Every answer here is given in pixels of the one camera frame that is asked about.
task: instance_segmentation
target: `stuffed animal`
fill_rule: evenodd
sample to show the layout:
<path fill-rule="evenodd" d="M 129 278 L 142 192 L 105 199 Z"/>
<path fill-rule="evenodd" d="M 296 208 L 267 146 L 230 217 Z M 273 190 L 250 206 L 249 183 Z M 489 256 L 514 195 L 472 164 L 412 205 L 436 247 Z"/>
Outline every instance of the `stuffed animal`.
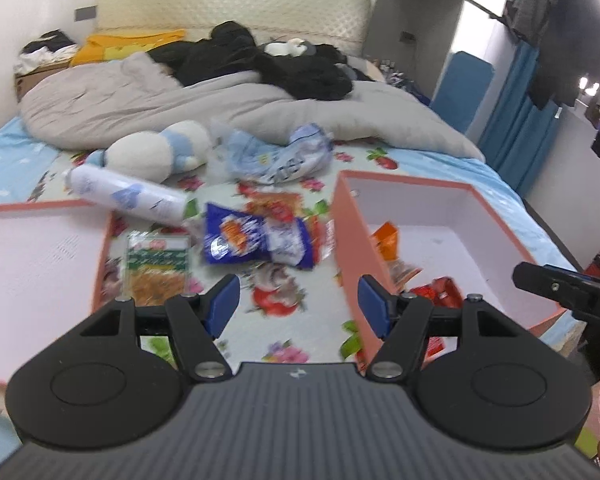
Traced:
<path fill-rule="evenodd" d="M 156 132 L 137 132 L 97 150 L 85 160 L 101 168 L 151 182 L 195 170 L 212 149 L 208 131 L 196 121 L 182 121 Z"/>
<path fill-rule="evenodd" d="M 314 56 L 315 45 L 300 38 L 289 41 L 271 41 L 262 46 L 264 52 L 270 56 Z"/>

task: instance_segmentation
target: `power outlet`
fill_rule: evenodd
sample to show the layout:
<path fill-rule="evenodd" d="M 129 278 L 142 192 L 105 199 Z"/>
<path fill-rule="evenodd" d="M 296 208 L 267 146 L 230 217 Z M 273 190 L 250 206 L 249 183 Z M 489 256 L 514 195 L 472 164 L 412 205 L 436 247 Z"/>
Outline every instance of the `power outlet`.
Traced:
<path fill-rule="evenodd" d="M 82 22 L 83 20 L 94 20 L 97 13 L 97 6 L 81 7 L 74 10 L 74 22 Z"/>
<path fill-rule="evenodd" d="M 400 33 L 400 38 L 399 38 L 398 41 L 400 41 L 400 43 L 411 44 L 411 43 L 415 43 L 416 42 L 416 37 L 415 37 L 414 34 L 411 34 L 410 32 L 407 32 L 406 30 L 403 30 Z"/>

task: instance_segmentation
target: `bed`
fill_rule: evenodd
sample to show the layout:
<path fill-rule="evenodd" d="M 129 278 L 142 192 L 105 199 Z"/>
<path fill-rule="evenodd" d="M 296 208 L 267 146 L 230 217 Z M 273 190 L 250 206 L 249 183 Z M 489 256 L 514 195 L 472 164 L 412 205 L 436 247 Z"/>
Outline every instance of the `bed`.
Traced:
<path fill-rule="evenodd" d="M 143 34 L 184 28 L 187 38 L 198 40 L 225 20 L 248 26 L 259 42 L 300 36 L 313 42 L 331 43 L 350 56 L 359 56 L 366 34 L 370 0 L 97 0 L 97 30 L 101 33 Z M 364 68 L 365 61 L 355 61 Z M 339 170 L 385 171 L 430 178 L 459 180 L 474 185 L 503 217 L 540 264 L 572 269 L 548 235 L 529 217 L 520 198 L 500 177 L 476 158 L 417 150 L 396 149 L 377 139 L 337 142 L 331 166 L 310 178 L 290 183 L 285 190 L 302 195 L 310 209 L 328 207 Z M 20 118 L 0 130 L 0 202 L 39 202 L 74 198 L 63 175 L 82 164 L 88 152 L 58 150 L 27 135 Z M 18 170 L 19 178 L 12 176 Z M 236 184 L 212 184 L 204 167 L 172 176 L 165 184 L 194 193 L 199 203 L 218 202 L 241 208 L 248 189 Z M 161 230 L 139 219 L 116 216 L 102 300 L 115 296 L 120 286 L 120 260 L 128 230 Z M 351 314 L 340 288 L 338 268 L 327 259 L 312 272 L 285 270 L 294 300 L 285 315 L 270 305 L 254 304 L 256 265 L 235 268 L 210 267 L 201 255 L 191 254 L 190 292 L 203 292 L 224 273 L 239 275 L 240 305 L 216 343 L 229 364 L 243 361 L 334 362 L 342 358 Z M 582 324 L 563 315 L 542 339 L 554 349 L 568 351 Z M 143 342 L 152 349 L 154 342 Z M 4 411 L 0 394 L 0 411 Z M 17 445 L 13 430 L 0 417 L 0 461 Z"/>

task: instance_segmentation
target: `blue curtain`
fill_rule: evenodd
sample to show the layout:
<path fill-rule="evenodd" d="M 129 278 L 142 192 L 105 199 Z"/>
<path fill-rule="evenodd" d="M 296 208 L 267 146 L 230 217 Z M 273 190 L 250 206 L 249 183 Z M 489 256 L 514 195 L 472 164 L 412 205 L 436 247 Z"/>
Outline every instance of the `blue curtain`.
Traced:
<path fill-rule="evenodd" d="M 537 60 L 538 50 L 521 41 L 478 142 L 487 164 L 520 196 L 529 191 L 538 176 L 558 126 L 558 105 L 549 101 L 544 110 L 538 110 L 526 94 Z"/>

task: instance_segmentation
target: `bed headboard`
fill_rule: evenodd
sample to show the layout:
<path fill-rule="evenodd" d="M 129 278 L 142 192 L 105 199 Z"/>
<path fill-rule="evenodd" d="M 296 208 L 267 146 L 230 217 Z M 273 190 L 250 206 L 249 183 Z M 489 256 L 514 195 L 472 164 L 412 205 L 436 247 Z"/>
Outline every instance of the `bed headboard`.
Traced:
<path fill-rule="evenodd" d="M 234 20 L 258 43 L 288 36 L 331 43 L 358 56 L 366 37 L 371 0 L 96 0 L 100 33 L 184 28 L 187 39 L 206 38 L 219 23 Z"/>

